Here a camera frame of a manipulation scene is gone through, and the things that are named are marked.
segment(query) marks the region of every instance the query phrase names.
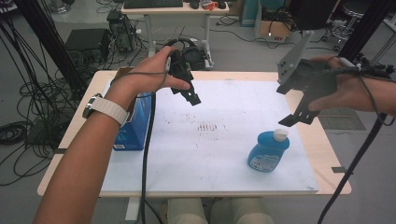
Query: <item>bottle label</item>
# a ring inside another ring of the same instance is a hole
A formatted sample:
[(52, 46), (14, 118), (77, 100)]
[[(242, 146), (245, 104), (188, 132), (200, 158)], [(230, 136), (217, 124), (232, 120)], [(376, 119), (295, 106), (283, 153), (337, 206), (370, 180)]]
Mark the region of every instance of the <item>bottle label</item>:
[(260, 155), (250, 161), (250, 166), (259, 171), (270, 172), (275, 169), (279, 160), (276, 155)]

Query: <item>hand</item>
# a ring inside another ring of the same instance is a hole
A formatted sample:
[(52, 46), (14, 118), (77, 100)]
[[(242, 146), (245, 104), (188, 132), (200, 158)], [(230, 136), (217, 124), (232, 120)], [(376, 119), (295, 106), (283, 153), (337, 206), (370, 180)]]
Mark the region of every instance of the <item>hand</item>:
[[(313, 58), (316, 61), (328, 61), (330, 67), (341, 67), (343, 64), (338, 58), (332, 55)], [(380, 112), (394, 115), (392, 101), (389, 100), (389, 93), (395, 92), (396, 85), (393, 83), (372, 78), (363, 79), (378, 105)], [(360, 111), (375, 111), (375, 107), (369, 92), (364, 88), (358, 75), (338, 75), (337, 91), (331, 95), (321, 97), (311, 104), (308, 108), (311, 111), (318, 111), (333, 107), (348, 107)]]
[(175, 49), (166, 46), (152, 57), (142, 61), (131, 70), (131, 75), (120, 77), (111, 85), (106, 98), (126, 108), (124, 101), (129, 100), (131, 103), (141, 92), (157, 91), (163, 87), (188, 90), (190, 88), (188, 82), (164, 73), (166, 60), (173, 50)]

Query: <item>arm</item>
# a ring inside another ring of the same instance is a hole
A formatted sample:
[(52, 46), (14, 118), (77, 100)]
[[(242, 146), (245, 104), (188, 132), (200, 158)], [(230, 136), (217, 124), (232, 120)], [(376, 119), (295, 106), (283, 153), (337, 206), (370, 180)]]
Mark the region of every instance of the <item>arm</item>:
[[(163, 72), (165, 60), (172, 50), (165, 47), (143, 61), (133, 72)], [(156, 91), (162, 81), (163, 75), (121, 77), (110, 87), (105, 98), (126, 109), (138, 93)], [(163, 87), (187, 90), (190, 85), (167, 75)], [(91, 221), (119, 127), (111, 117), (100, 112), (92, 113), (56, 168), (36, 212), (34, 223)]]
[[(332, 56), (317, 57), (312, 60), (326, 61)], [(331, 67), (343, 66), (337, 58), (329, 60)], [(396, 84), (389, 81), (364, 78), (371, 91), (378, 110), (381, 113), (396, 117)], [(309, 105), (309, 110), (316, 111), (332, 107), (349, 107), (360, 111), (375, 111), (368, 91), (357, 75), (337, 76), (337, 91), (319, 98)]]

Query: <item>person's left arm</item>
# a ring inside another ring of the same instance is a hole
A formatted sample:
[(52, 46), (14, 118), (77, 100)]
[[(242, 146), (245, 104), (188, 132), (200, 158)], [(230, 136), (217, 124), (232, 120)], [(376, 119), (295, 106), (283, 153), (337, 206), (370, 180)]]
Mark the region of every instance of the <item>person's left arm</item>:
[[(137, 66), (132, 71), (136, 74), (115, 81), (105, 98), (126, 110), (138, 93), (158, 90), (165, 75), (138, 73), (164, 72), (172, 50), (165, 47)], [(167, 75), (163, 87), (187, 90), (190, 85)], [(100, 112), (89, 116), (58, 164), (34, 223), (90, 223), (119, 127), (113, 118)]]

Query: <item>computer mouse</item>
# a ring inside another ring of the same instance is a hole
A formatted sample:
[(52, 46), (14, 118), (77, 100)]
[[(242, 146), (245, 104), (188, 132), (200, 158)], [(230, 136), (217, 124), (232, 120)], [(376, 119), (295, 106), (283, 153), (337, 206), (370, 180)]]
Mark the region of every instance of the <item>computer mouse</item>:
[(226, 8), (225, 2), (219, 2), (218, 8), (220, 9)]
[(199, 1), (191, 1), (190, 2), (190, 7), (192, 7), (193, 9), (198, 9)]

